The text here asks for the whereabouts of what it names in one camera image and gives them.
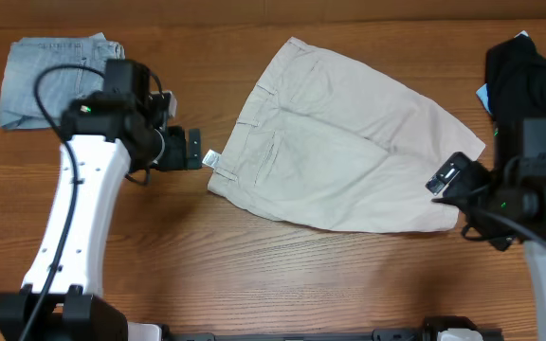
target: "black cloth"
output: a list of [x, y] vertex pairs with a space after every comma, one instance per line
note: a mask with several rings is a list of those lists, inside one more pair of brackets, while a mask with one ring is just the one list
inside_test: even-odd
[[546, 59], [529, 37], [519, 35], [488, 50], [485, 82], [499, 132], [515, 130], [525, 117], [546, 117]]

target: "clothing tag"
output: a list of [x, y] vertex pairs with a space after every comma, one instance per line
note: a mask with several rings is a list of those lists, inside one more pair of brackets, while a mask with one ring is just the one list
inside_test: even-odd
[[216, 169], [216, 166], [218, 166], [219, 161], [220, 161], [220, 154], [213, 150], [209, 150], [206, 153], [206, 157], [204, 157], [204, 161], [202, 161], [202, 163], [212, 169]]

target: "wooden table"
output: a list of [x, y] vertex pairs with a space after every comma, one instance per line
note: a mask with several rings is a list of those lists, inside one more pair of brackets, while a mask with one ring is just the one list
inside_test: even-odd
[[[486, 142], [481, 161], [490, 166], [491, 124], [475, 90], [483, 83], [487, 48], [522, 29], [546, 56], [546, 21], [152, 27], [104, 34], [174, 91], [175, 123], [201, 128], [204, 151], [223, 150], [256, 80], [296, 36], [436, 100]], [[11, 42], [98, 31], [0, 30], [0, 86]], [[18, 290], [35, 257], [58, 178], [58, 147], [50, 131], [0, 129], [0, 291]], [[209, 193], [210, 175], [210, 169], [156, 172], [154, 186], [122, 186], [104, 287], [105, 298], [129, 320], [167, 323], [173, 332], [364, 332], [456, 314], [503, 328], [507, 340], [537, 339], [520, 246], [500, 253], [464, 241], [458, 230], [375, 235], [269, 222]]]

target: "light blue cloth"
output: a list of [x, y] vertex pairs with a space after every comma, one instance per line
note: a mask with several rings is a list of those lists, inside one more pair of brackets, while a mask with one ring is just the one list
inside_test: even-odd
[[480, 98], [482, 101], [483, 107], [485, 108], [485, 111], [490, 113], [490, 109], [488, 108], [488, 84], [482, 85], [481, 88], [478, 89], [478, 91], [475, 92], [475, 94]]
[[[33, 97], [33, 83], [46, 68], [73, 63], [104, 71], [107, 59], [123, 59], [123, 47], [102, 33], [87, 38], [23, 38], [11, 45], [1, 85], [0, 125], [7, 130], [39, 129], [49, 125]], [[89, 71], [60, 70], [44, 78], [40, 95], [45, 108], [60, 124], [71, 100], [102, 88], [102, 78]]]

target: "beige cloth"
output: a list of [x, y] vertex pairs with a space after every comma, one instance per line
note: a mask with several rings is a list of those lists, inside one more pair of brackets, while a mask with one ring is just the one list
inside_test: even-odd
[[433, 100], [292, 38], [247, 98], [208, 189], [271, 220], [335, 231], [437, 231], [455, 207], [428, 179], [484, 144]]

